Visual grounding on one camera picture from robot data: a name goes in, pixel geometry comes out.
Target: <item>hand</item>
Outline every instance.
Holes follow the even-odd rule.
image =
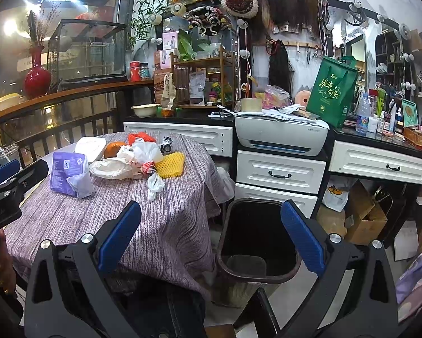
[[[14,293],[17,285],[17,278],[12,268],[12,257],[6,245],[6,235],[3,229],[0,230],[0,287],[10,295]]]

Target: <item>picture frame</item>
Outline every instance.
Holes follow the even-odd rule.
[[[402,115],[403,127],[417,126],[419,124],[416,103],[402,99]]]

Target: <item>printer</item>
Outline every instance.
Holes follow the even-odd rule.
[[[236,133],[245,147],[316,156],[328,129],[314,123],[279,121],[268,117],[235,116]]]

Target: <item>drawer handle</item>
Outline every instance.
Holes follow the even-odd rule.
[[[386,169],[390,169],[390,170],[394,170],[395,172],[399,172],[400,171],[400,166],[398,166],[397,168],[391,168],[389,166],[389,164],[386,165]]]
[[[287,175],[287,177],[285,177],[284,175],[276,175],[276,174],[272,174],[272,172],[269,172],[269,175],[271,176],[271,177],[274,177],[274,178],[280,178],[280,179],[288,179],[288,178],[290,178],[290,177],[292,177],[293,175],[292,174],[288,174]]]

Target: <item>round table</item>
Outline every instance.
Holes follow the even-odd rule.
[[[166,135],[147,133],[157,140]],[[153,202],[148,201],[145,179],[92,177],[94,194],[84,199],[50,190],[49,179],[45,179],[22,205],[21,218],[5,229],[19,274],[29,278],[42,240],[50,239],[55,245],[74,243],[87,232],[97,232],[134,200],[142,209],[142,221],[111,279],[112,290],[132,291],[141,273],[204,292],[193,276],[212,270],[214,263],[207,219],[216,216],[218,205],[229,199],[203,145],[183,135],[170,136],[176,149],[186,156],[183,174],[164,179],[164,190]],[[101,137],[108,143],[128,140],[124,132]]]

